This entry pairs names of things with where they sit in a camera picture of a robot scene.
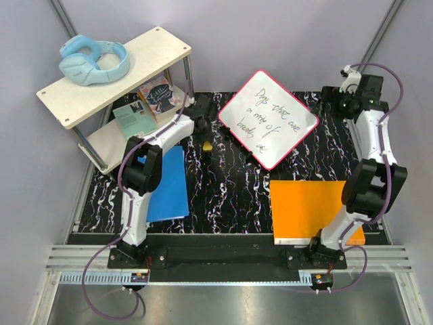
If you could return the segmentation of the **blue folder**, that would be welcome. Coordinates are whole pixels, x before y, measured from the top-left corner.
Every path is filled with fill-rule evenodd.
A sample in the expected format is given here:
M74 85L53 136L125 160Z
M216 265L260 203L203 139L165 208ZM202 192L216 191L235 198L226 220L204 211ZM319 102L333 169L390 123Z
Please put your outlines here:
M162 177L158 187L134 208L134 216L148 223L182 219L189 215L184 151L173 146L162 157Z

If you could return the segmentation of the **light blue headphones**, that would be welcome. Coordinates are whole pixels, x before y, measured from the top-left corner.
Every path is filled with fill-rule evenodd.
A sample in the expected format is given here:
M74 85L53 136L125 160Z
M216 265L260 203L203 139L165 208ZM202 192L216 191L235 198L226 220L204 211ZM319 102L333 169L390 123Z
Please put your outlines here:
M97 63L103 55L114 54L119 63L110 69L102 69ZM59 69L73 83L81 86L103 84L124 77L130 68L126 48L110 41L95 41L85 35L76 35L60 48L62 61Z

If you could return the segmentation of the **teal paperback book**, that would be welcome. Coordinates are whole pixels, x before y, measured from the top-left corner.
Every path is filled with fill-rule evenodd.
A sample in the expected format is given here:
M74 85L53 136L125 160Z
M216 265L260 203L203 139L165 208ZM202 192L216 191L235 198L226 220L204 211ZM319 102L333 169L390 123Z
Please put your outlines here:
M116 108L113 113L127 139L144 138L157 130L153 114L141 100Z

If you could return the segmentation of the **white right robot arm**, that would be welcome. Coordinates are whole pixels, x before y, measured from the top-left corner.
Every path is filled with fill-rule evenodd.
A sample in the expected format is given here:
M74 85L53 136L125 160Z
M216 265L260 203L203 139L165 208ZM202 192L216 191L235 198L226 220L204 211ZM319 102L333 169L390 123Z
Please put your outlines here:
M345 91L324 86L315 114L328 111L352 120L361 139L361 158L342 190L342 208L303 250L314 268L344 259L348 239L363 225L380 221L401 191L408 172L398 165L388 135L389 109L378 86L349 85Z

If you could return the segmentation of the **yellow whiteboard eraser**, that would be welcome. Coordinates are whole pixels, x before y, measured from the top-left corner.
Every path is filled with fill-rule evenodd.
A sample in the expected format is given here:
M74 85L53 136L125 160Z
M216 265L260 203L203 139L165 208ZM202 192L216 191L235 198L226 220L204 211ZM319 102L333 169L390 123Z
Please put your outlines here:
M210 142L204 142L202 149L205 152L210 152L210 151L212 151L212 144Z

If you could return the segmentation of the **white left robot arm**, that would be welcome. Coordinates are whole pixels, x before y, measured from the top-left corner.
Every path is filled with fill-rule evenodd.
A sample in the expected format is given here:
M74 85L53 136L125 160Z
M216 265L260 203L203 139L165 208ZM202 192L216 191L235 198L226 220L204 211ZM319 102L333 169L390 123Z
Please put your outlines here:
M130 137L117 172L122 191L122 230L110 251L110 263L141 267L146 260L146 223L152 193L160 185L164 155L182 139L196 136L211 149L211 120L215 113L212 100L199 95L195 103L182 107L162 128L141 139Z

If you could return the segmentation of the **orange book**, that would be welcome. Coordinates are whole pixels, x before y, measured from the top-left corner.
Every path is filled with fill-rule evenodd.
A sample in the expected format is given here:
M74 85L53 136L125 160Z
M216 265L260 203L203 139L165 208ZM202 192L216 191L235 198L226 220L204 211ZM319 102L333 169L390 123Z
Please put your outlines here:
M344 181L270 181L275 245L307 245L342 208Z

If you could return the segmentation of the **Little Women book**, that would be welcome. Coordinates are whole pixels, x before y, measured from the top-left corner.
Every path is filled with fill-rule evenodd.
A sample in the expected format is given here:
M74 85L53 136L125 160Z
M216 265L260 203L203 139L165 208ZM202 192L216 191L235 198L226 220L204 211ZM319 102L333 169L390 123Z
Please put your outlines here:
M183 102L164 75L140 85L138 91L158 123L171 118Z

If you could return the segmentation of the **white two-tier shelf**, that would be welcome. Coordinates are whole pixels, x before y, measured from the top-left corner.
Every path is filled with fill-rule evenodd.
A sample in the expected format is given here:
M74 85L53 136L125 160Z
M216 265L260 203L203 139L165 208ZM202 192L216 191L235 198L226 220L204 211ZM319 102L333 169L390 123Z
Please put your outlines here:
M120 165L124 154L127 140L119 123L106 123L87 137L78 125L179 61L184 63L188 85L193 85L189 59L192 48L161 26L124 46L131 58L131 68L121 80L83 87L62 78L37 92L37 97L63 128L76 133L79 148L104 175Z

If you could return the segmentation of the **pink framed whiteboard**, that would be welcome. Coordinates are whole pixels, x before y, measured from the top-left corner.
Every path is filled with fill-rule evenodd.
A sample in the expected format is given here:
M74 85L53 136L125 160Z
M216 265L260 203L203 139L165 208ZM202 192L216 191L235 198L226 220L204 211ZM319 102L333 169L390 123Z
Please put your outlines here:
M218 118L268 171L319 124L310 109L264 70L248 79Z

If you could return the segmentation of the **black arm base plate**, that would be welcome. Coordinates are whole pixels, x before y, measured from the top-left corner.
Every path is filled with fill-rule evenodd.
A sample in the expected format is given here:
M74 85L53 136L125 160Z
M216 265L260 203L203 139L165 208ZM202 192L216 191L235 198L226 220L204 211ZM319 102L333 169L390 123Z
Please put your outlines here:
M138 251L135 259L112 248L108 257L110 269L134 269L150 266L167 269L184 265L274 265L288 269L343 270L347 268L344 255L336 260L314 264L304 254L303 248L292 246L265 246L263 244L235 245L149 245Z

